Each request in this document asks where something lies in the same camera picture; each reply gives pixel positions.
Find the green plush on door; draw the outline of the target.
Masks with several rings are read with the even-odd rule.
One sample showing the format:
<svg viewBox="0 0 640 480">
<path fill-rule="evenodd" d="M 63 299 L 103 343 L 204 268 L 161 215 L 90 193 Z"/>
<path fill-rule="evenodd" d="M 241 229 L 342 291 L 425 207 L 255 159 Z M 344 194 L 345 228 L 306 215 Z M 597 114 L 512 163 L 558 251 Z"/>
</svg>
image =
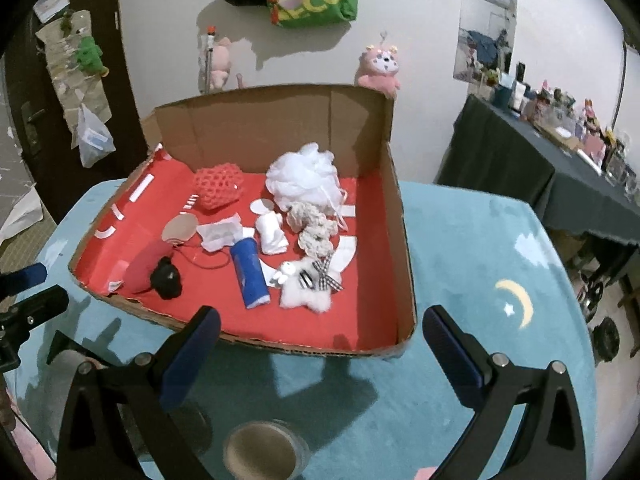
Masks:
<svg viewBox="0 0 640 480">
<path fill-rule="evenodd" d="M 102 62 L 103 52 L 93 36 L 82 37 L 75 53 L 76 62 L 87 75 L 105 77 L 108 68 Z"/>
</svg>

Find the red cardboard box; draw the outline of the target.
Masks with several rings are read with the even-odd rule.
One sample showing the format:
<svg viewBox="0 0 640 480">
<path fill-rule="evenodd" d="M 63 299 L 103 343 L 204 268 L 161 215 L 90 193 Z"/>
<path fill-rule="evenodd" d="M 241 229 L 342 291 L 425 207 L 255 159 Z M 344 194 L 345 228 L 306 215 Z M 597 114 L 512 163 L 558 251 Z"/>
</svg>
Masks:
<svg viewBox="0 0 640 480">
<path fill-rule="evenodd" d="M 234 344 L 398 356 L 416 329 L 393 102 L 354 86 L 157 107 L 150 152 L 70 259 L 86 292 L 161 326 L 201 306 Z"/>
</svg>

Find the white mesh bath pouf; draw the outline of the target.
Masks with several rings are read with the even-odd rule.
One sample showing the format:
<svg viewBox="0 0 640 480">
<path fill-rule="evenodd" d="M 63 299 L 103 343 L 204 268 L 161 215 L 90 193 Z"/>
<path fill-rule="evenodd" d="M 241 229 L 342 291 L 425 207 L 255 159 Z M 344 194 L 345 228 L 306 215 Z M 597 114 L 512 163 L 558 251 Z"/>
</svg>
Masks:
<svg viewBox="0 0 640 480">
<path fill-rule="evenodd" d="M 289 211 L 295 203 L 317 206 L 323 212 L 336 211 L 345 201 L 334 154 L 320 151 L 316 142 L 287 152 L 266 172 L 266 189 L 279 209 Z"/>
</svg>

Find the white tissue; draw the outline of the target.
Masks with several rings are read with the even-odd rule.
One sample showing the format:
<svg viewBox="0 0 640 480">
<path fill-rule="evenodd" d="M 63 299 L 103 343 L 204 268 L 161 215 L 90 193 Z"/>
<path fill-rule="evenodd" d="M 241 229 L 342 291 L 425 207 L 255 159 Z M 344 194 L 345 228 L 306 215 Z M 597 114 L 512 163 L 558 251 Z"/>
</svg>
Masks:
<svg viewBox="0 0 640 480">
<path fill-rule="evenodd" d="M 282 216 L 269 211 L 259 216 L 255 222 L 259 235 L 260 250 L 264 255 L 284 254 L 288 250 L 288 239 L 282 229 Z"/>
</svg>

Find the white tissue pack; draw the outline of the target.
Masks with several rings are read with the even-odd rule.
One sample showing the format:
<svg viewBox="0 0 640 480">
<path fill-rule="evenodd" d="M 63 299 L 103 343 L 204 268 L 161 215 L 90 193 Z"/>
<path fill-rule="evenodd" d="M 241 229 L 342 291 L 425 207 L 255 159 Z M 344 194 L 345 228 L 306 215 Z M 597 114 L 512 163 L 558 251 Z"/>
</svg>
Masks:
<svg viewBox="0 0 640 480">
<path fill-rule="evenodd" d="M 206 252 L 218 252 L 224 247 L 231 247 L 243 238 L 243 226 L 239 214 L 220 221 L 199 224 L 196 232 L 201 237 L 201 246 Z"/>
</svg>

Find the pink plush toy on wall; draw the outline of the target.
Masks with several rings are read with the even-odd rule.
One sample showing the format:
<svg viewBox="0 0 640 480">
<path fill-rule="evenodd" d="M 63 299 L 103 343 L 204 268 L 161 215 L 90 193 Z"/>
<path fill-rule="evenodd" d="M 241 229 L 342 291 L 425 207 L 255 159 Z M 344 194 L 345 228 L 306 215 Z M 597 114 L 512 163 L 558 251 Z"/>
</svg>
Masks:
<svg viewBox="0 0 640 480">
<path fill-rule="evenodd" d="M 398 49 L 386 44 L 387 32 L 381 32 L 378 44 L 369 44 L 360 54 L 356 85 L 396 99 L 400 89 Z"/>
</svg>

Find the wall mirror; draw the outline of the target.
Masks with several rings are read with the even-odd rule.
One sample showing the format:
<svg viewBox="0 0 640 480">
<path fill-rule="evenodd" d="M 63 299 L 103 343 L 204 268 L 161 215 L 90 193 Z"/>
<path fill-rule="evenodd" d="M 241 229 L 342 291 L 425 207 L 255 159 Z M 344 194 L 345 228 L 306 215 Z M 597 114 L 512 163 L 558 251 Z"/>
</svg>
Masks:
<svg viewBox="0 0 640 480">
<path fill-rule="evenodd" d="M 454 79 L 480 81 L 511 66 L 518 0 L 461 0 Z"/>
</svg>

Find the blue cylinder roll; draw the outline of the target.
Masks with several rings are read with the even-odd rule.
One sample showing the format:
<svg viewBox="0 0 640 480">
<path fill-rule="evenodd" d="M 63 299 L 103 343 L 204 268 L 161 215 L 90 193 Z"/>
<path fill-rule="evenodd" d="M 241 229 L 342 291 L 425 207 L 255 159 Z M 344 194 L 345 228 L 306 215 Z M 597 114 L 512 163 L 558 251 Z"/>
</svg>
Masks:
<svg viewBox="0 0 640 480">
<path fill-rule="evenodd" d="M 270 293 L 258 258 L 256 240 L 242 238 L 231 247 L 230 254 L 244 306 L 254 309 L 269 304 Z"/>
</svg>

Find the dark cloth covered side table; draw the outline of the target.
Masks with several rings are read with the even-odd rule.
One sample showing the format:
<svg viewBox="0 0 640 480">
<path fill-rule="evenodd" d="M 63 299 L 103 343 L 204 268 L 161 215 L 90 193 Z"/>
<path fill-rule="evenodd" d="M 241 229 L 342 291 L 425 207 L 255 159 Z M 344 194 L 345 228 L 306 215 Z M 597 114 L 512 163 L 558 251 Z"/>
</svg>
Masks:
<svg viewBox="0 0 640 480">
<path fill-rule="evenodd" d="M 466 99 L 454 122 L 436 182 L 521 200 L 552 230 L 639 243 L 639 207 L 623 188 L 476 96 Z"/>
</svg>

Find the red foam net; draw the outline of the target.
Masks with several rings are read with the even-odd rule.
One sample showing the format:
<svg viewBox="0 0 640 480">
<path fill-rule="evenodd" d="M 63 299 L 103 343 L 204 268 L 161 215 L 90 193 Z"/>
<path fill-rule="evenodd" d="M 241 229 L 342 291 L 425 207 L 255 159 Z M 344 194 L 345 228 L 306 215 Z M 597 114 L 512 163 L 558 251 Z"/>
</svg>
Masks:
<svg viewBox="0 0 640 480">
<path fill-rule="evenodd" d="M 232 162 L 201 168 L 194 174 L 193 191 L 204 210 L 227 206 L 243 195 L 243 171 Z"/>
</svg>

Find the white furry star bow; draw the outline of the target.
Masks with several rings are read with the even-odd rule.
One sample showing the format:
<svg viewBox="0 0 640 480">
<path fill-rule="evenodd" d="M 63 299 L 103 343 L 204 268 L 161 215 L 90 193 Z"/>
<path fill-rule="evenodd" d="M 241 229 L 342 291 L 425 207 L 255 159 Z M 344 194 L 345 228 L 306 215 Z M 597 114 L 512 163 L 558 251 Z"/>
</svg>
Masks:
<svg viewBox="0 0 640 480">
<path fill-rule="evenodd" d="M 341 273 L 332 268 L 330 257 L 285 261 L 278 270 L 277 283 L 281 308 L 306 308 L 317 314 L 328 312 L 332 296 L 343 290 Z"/>
</svg>

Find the teal plush tablecloth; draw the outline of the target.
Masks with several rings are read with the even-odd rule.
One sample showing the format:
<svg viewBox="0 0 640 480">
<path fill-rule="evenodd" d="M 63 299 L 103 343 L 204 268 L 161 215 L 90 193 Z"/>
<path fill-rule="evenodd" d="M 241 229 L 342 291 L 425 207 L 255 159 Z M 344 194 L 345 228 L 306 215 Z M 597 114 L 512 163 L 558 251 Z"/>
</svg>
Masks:
<svg viewBox="0 0 640 480">
<path fill-rule="evenodd" d="M 67 311 L 38 327 L 9 376 L 18 405 L 43 443 L 49 429 L 47 353 L 53 335 L 114 362 L 154 351 L 168 330 L 96 300 L 67 265 L 91 220 L 115 193 L 94 186 L 40 252 L 49 282 L 70 295 Z M 585 448 L 596 440 L 596 381 L 588 330 L 562 263 L 536 214 L 519 200 L 461 188 L 405 182 L 400 187 L 416 306 L 439 304 L 489 352 L 521 366 L 554 360 L 570 372 Z M 421 334 L 395 359 L 293 356 L 220 344 L 191 392 L 214 438 L 203 460 L 228 477 L 222 446 L 250 420 L 287 422 L 308 443 L 308 479 L 411 479 L 439 464 L 471 418 Z"/>
</svg>

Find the small glass jar gold beads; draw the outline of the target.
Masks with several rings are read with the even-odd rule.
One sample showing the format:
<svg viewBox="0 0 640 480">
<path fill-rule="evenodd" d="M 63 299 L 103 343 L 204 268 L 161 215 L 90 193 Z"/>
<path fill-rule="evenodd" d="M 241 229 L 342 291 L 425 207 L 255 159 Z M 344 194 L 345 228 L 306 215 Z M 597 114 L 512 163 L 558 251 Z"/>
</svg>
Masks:
<svg viewBox="0 0 640 480">
<path fill-rule="evenodd" d="M 235 479 L 297 479 L 307 467 L 307 442 L 282 420 L 256 420 L 228 434 L 222 460 Z"/>
</svg>

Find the pink pig plush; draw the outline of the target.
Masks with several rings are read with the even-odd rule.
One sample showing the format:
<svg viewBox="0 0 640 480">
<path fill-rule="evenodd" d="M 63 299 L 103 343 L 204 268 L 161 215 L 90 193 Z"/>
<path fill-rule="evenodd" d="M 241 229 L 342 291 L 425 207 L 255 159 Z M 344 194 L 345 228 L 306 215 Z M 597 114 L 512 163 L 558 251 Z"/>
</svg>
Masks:
<svg viewBox="0 0 640 480">
<path fill-rule="evenodd" d="M 215 47 L 212 59 L 212 90 L 209 93 L 220 91 L 226 85 L 231 72 L 231 41 L 228 37 L 221 40 L 215 39 Z M 205 76 L 205 49 L 204 49 L 204 72 Z"/>
</svg>

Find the cream scrunchie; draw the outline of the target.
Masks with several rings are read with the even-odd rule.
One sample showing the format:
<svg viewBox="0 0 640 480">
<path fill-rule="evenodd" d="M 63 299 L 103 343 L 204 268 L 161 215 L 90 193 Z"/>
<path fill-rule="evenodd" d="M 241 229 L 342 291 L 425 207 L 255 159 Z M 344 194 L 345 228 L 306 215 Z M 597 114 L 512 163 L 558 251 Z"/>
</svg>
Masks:
<svg viewBox="0 0 640 480">
<path fill-rule="evenodd" d="M 337 222 L 328 218 L 316 205 L 292 203 L 286 223 L 297 235 L 297 245 L 307 257 L 323 259 L 334 253 L 331 240 L 338 234 Z"/>
</svg>

